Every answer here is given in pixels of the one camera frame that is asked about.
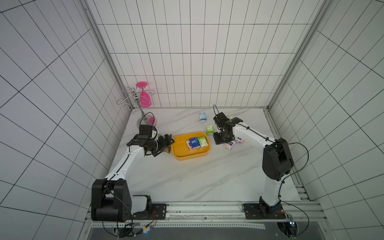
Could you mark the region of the dark blue tissue pack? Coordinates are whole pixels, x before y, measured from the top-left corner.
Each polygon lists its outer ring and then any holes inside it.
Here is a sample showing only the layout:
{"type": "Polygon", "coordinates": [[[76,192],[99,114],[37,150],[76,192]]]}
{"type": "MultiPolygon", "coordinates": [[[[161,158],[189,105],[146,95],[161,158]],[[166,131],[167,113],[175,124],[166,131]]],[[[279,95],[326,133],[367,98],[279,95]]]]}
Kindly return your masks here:
{"type": "Polygon", "coordinates": [[[223,146],[226,150],[230,151],[235,144],[236,144],[236,141],[230,141],[229,143],[223,144],[223,146]]]}
{"type": "Polygon", "coordinates": [[[200,144],[199,144],[199,141],[197,138],[191,138],[191,139],[189,139],[189,141],[191,143],[193,150],[200,148],[200,144]]]}

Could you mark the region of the yellow plastic storage box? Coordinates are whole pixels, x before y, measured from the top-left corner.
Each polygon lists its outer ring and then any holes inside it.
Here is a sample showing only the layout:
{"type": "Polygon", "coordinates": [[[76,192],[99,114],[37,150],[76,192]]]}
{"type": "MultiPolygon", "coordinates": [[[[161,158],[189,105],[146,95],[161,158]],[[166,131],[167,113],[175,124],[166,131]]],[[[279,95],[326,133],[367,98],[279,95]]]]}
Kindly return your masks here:
{"type": "Polygon", "coordinates": [[[203,132],[176,136],[173,140],[172,153],[178,161],[204,157],[211,150],[208,136],[203,132]]]}

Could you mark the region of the green tissue pack front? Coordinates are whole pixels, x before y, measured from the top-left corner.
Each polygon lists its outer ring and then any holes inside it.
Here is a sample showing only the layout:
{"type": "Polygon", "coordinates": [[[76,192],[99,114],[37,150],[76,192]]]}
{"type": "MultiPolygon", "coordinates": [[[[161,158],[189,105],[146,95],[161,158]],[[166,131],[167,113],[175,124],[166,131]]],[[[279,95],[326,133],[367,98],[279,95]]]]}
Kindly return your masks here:
{"type": "Polygon", "coordinates": [[[205,137],[199,137],[197,138],[198,141],[199,141],[199,144],[200,144],[200,148],[205,148],[205,147],[208,147],[209,146],[209,143],[208,141],[206,140],[205,137]]]}

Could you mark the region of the green tissue pack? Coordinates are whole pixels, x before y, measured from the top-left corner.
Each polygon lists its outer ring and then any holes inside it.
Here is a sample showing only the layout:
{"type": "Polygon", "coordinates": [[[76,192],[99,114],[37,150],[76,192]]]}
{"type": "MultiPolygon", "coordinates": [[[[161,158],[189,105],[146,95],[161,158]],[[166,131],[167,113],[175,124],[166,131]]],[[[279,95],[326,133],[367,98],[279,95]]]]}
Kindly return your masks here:
{"type": "Polygon", "coordinates": [[[206,134],[207,135],[213,135],[215,132],[213,125],[206,125],[206,134]]]}
{"type": "Polygon", "coordinates": [[[209,146],[209,143],[208,141],[206,140],[205,137],[199,137],[197,138],[198,141],[199,141],[199,144],[200,144],[200,148],[205,148],[205,147],[208,147],[209,146]]]}

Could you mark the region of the pink white tissue pack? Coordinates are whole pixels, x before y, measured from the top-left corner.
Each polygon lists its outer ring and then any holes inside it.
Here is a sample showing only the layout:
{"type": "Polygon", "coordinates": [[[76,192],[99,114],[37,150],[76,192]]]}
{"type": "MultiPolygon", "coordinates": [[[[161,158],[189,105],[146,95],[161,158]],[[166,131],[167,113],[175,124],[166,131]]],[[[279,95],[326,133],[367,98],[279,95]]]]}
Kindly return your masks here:
{"type": "Polygon", "coordinates": [[[193,148],[192,148],[192,146],[191,146],[190,141],[186,141],[186,144],[187,144],[187,146],[188,146],[188,149],[189,149],[190,151],[192,151],[193,148]]]}

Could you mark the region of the dark blue tissue pack front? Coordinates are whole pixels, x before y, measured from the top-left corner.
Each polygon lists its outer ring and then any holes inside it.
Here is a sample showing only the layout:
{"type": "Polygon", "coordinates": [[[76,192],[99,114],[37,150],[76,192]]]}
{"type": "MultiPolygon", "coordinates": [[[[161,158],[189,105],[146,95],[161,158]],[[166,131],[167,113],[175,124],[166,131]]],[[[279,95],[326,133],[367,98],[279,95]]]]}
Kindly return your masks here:
{"type": "Polygon", "coordinates": [[[193,150],[200,148],[200,144],[199,144],[199,141],[197,138],[191,138],[191,139],[189,139],[189,141],[191,143],[193,150]]]}

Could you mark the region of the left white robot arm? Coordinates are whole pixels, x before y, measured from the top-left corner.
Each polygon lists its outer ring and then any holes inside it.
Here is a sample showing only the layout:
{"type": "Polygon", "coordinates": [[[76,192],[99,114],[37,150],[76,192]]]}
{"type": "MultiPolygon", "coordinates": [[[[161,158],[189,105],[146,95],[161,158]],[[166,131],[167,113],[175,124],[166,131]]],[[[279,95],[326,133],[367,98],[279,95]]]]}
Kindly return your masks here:
{"type": "Polygon", "coordinates": [[[128,181],[137,163],[145,157],[158,156],[174,143],[168,134],[159,136],[156,127],[140,125],[139,133],[127,143],[127,150],[119,163],[103,179],[93,183],[92,220],[124,223],[155,218],[151,197],[131,195],[128,181]]]}

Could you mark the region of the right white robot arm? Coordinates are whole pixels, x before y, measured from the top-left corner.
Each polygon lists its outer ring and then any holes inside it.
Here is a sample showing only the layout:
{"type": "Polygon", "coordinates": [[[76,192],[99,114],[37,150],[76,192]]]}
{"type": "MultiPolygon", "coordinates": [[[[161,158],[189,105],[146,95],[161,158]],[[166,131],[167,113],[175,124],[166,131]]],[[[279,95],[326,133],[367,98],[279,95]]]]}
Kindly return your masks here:
{"type": "Polygon", "coordinates": [[[284,177],[290,175],[294,166],[289,144],[283,138],[276,140],[261,134],[237,117],[229,119],[224,113],[215,115],[214,121],[219,130],[213,134],[217,145],[229,144],[239,137],[263,155],[262,169],[266,180],[256,210],[261,218],[269,218],[281,207],[280,191],[284,177]]]}

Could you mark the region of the green red chips bag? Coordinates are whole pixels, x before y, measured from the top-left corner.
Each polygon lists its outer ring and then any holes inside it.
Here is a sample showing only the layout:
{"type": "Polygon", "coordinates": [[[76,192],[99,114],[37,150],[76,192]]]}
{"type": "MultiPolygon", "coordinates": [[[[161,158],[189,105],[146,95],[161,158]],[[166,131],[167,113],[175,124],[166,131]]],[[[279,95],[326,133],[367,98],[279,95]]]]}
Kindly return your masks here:
{"type": "Polygon", "coordinates": [[[171,148],[172,148],[171,146],[175,142],[172,139],[172,136],[170,136],[168,134],[165,134],[164,136],[163,135],[159,135],[159,140],[160,140],[160,143],[161,143],[160,150],[162,152],[170,154],[171,153],[171,148]]]}

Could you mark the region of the light blue tissue pack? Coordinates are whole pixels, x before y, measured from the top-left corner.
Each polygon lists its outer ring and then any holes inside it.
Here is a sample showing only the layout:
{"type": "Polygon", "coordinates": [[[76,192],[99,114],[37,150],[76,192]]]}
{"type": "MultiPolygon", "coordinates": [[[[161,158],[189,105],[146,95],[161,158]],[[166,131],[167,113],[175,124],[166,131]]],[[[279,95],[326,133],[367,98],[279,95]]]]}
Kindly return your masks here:
{"type": "Polygon", "coordinates": [[[200,121],[201,123],[207,121],[207,115],[206,115],[206,113],[199,113],[199,121],[200,121]]]}

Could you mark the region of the pink wine glass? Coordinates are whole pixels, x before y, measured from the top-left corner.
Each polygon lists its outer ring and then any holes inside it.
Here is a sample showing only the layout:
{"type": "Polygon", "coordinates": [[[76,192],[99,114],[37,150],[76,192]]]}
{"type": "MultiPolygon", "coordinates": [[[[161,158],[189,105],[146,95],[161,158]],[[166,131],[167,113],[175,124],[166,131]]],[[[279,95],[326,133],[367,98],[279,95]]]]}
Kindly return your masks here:
{"type": "Polygon", "coordinates": [[[147,86],[147,82],[139,82],[136,84],[136,87],[141,90],[139,94],[139,105],[142,108],[149,108],[152,105],[151,97],[148,91],[145,90],[147,86]]]}

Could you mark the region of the chrome glass rack stand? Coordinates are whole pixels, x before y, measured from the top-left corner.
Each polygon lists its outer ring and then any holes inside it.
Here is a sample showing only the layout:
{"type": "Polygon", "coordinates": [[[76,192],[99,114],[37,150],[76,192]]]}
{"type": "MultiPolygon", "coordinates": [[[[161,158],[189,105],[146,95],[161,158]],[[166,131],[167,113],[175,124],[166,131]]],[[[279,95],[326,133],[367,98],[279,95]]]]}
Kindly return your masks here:
{"type": "MultiPolygon", "coordinates": [[[[149,90],[147,87],[145,88],[146,91],[148,91],[150,97],[152,97],[155,94],[154,90],[149,90]]],[[[152,125],[156,126],[156,118],[154,114],[150,113],[145,113],[144,109],[139,105],[139,94],[140,94],[140,89],[137,88],[136,86],[134,88],[131,87],[126,87],[123,89],[123,92],[127,94],[125,98],[121,98],[117,100],[118,105],[123,105],[123,107],[128,110],[130,113],[134,109],[138,109],[141,113],[141,117],[137,121],[137,127],[140,125],[152,125]]]]}

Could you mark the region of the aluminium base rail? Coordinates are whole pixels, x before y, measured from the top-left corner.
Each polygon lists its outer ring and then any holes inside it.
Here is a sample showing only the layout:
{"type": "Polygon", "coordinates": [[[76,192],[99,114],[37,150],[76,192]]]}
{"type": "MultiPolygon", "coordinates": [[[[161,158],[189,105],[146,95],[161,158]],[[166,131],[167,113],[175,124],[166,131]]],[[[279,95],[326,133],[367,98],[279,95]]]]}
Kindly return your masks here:
{"type": "Polygon", "coordinates": [[[124,213],[120,221],[92,221],[93,228],[121,230],[133,223],[135,228],[246,228],[276,230],[278,223],[293,222],[299,231],[323,227],[327,217],[316,202],[282,204],[268,217],[262,217],[259,205],[252,202],[154,202],[148,214],[124,213]]]}

